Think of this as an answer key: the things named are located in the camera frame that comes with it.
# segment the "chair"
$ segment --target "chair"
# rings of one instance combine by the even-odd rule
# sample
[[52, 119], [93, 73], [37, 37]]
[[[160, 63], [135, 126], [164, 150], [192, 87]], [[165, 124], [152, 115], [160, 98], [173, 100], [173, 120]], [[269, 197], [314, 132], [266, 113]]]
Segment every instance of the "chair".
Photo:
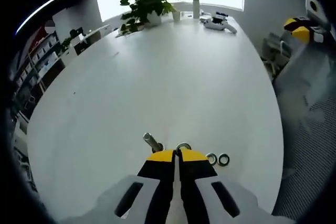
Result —
[[310, 43], [274, 80], [284, 139], [284, 171], [273, 215], [297, 220], [336, 161], [336, 57]]

